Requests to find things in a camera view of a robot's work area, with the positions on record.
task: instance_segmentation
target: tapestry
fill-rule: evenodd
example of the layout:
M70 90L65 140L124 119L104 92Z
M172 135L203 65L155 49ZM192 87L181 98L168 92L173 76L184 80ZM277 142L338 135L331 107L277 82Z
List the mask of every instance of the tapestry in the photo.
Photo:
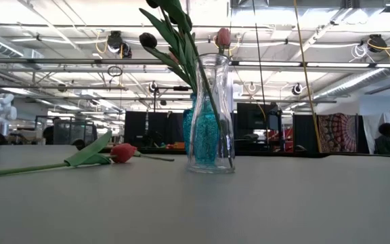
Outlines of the tapestry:
M318 115L323 153L356 152L356 116L341 113Z

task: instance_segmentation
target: glass vase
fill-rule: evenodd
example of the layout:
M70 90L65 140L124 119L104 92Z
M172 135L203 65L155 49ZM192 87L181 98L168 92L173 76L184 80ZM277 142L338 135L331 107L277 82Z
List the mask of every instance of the glass vase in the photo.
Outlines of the glass vase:
M188 169L200 173L232 173L235 170L234 135L225 88L229 60L220 54L204 54L199 58L202 66L197 63L198 89L190 130ZM213 102L200 68L204 69ZM220 129L213 108L216 108Z

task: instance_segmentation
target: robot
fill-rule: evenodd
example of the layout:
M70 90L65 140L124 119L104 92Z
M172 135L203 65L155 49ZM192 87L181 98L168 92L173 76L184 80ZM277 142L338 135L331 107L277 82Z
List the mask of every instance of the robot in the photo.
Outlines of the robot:
M12 106L13 94L0 94L0 132L4 136L9 133L10 121L18 116L18 111Z

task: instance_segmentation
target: green object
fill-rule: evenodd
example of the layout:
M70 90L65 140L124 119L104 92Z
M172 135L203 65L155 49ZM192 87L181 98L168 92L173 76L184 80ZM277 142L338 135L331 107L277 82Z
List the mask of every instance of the green object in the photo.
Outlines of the green object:
M19 169L2 169L0 170L0 176L5 176L8 174L18 174L18 173L24 173L30 171L38 171L44 169L54 169L57 167L70 167L70 166L77 167L80 165L111 164L110 157L98 154L108 144L109 139L111 139L111 136L112 136L111 131L106 132L106 134L98 138L89 146L75 153L73 156L65 159L64 163L23 167Z
M147 159L162 160L162 161L167 161L167 162L174 162L174 159L164 159L164 158L160 158L160 157L151 157L151 156L143 155L139 151L135 151L135 154L133 156L134 157L143 157L143 158L147 158Z
M108 144L112 137L112 132L108 131L103 136L95 140L89 146L75 153L73 156L64 160L70 166L76 167L82 165L85 161L89 160L92 156L99 153Z

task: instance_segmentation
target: green stem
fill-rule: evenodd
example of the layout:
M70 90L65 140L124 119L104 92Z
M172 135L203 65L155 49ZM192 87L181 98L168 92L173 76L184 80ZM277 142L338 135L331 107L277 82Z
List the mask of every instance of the green stem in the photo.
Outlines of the green stem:
M219 120L219 114L217 113L216 104L215 104L215 101L213 100L213 94L211 93L211 89L210 89L210 86L209 86L209 82L207 81L206 73L204 72L204 69L202 67L200 54L198 53L198 50L196 49L195 42L194 42L193 38L190 38L190 43L192 45L192 48L194 49L195 56L196 56L196 58L198 60L198 63L200 65L200 72L201 72L202 82L204 83L204 86L206 87L207 93L209 94L211 106L213 108L213 112L215 113L216 123L217 123L217 126L219 128L219 133L222 135L222 139L225 140L224 132L222 130L221 122ZM226 151L226 153L228 155L227 157L228 157L228 161L230 163L230 167L233 168L233 162L232 162L232 159L231 159L231 154L228 152L228 147L227 147L226 142L223 142L223 147L225 148L225 151Z
M143 158L147 158L147 159L156 159L156 160L174 162L174 159L164 159L164 158L160 158L160 157L151 157L151 156L145 156L145 155L140 155L139 157L143 157Z
M53 169L57 167L68 167L70 166L68 163L58 163L53 165L43 165L43 166L32 166L32 167L24 167L19 169L2 169L0 170L0 176L4 176L7 174L18 174L30 171L44 170L44 169Z

